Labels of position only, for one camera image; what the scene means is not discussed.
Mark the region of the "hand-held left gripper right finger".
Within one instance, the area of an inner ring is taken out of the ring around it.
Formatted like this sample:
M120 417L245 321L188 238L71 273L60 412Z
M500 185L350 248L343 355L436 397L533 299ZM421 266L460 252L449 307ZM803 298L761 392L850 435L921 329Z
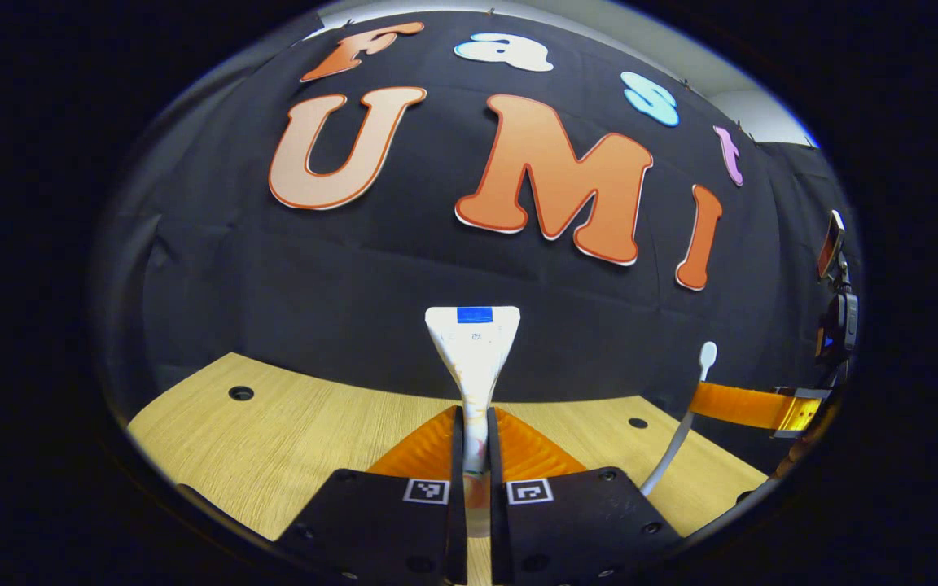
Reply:
M682 545L625 471L585 470L502 409L487 423L496 585L647 585Z

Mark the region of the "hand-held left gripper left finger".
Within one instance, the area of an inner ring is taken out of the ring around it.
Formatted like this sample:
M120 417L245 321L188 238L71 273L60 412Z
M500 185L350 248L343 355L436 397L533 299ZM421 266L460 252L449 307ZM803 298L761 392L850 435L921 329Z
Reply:
M316 563L332 585L465 584L463 426L453 405L368 471L332 471L278 548Z

